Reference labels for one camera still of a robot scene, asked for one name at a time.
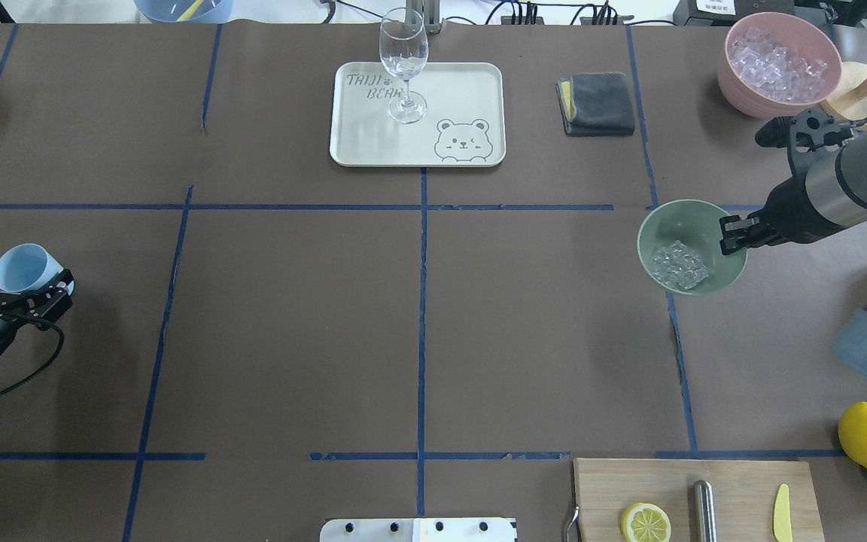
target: wine glass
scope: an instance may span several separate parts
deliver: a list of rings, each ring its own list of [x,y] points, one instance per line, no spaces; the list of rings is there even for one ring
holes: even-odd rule
[[[406,92],[390,99],[390,117],[411,124],[427,113],[427,100],[410,92],[410,78],[420,75],[427,65],[427,29],[423,15],[409,8],[395,8],[383,15],[379,24],[379,59],[396,79],[403,79]]]

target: wooden disc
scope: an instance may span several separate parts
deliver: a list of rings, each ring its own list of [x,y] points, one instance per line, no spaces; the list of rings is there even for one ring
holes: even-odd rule
[[[867,64],[843,62],[842,78],[832,95],[821,103],[822,109],[835,119],[861,120],[867,117],[867,96],[855,100],[849,95],[865,79],[867,79]]]

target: blue bowl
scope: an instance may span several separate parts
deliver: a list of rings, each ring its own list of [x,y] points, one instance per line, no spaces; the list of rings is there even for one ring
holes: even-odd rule
[[[230,21],[233,0],[203,0],[202,6],[189,20],[177,21],[193,0],[135,0],[135,6],[152,22],[221,24]]]

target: pink bowl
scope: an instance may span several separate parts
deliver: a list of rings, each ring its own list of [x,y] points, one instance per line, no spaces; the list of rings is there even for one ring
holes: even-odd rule
[[[799,56],[812,62],[822,59],[829,67],[823,73],[825,90],[812,103],[775,102],[767,96],[761,96],[741,80],[729,64],[729,46],[737,38],[744,37],[750,27],[756,26],[771,32],[774,40],[785,47],[796,49]],[[805,20],[789,14],[766,11],[763,14],[751,14],[734,24],[722,47],[722,58],[718,62],[718,85],[722,88],[725,98],[737,109],[751,117],[771,119],[798,114],[812,105],[822,102],[838,86],[842,77],[842,57],[828,35]]]

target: ice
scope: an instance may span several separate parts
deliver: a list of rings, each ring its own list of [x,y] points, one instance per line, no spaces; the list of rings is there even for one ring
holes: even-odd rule
[[[655,251],[653,261],[651,276],[668,288],[689,291],[711,276],[701,256],[680,240]]]
[[[729,45],[729,62],[743,82],[775,102],[815,103],[826,90],[825,61],[808,62],[756,26]]]

